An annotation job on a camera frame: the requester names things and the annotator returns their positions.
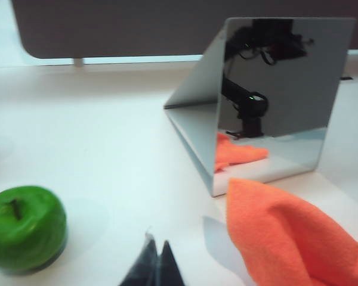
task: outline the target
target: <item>orange cloth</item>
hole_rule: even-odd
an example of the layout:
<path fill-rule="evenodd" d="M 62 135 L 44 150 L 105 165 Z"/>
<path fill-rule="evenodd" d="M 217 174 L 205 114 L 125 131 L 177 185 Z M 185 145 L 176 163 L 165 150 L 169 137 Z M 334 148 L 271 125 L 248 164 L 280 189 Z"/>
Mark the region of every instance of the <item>orange cloth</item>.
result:
<path fill-rule="evenodd" d="M 258 286 L 358 286 L 358 242 L 288 192 L 231 178 L 227 227 Z"/>
<path fill-rule="evenodd" d="M 268 155 L 266 148 L 256 148 L 250 145 L 236 145 L 229 141 L 225 134 L 217 132 L 215 156 L 215 171 L 229 164 L 248 163 L 264 159 Z"/>

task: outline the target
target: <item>white tabletop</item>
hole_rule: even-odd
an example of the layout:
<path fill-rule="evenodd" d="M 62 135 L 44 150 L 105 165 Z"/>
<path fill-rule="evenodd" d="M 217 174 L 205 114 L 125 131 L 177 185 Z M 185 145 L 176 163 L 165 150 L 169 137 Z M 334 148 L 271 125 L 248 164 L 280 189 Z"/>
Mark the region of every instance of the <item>white tabletop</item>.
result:
<path fill-rule="evenodd" d="M 117 285 L 144 233 L 171 243 L 186 285 L 254 285 L 163 104 L 192 63 L 0 68 L 0 191 L 53 190 L 69 240 L 48 268 L 0 286 Z M 317 172 L 273 182 L 358 239 L 358 77 L 343 82 Z"/>

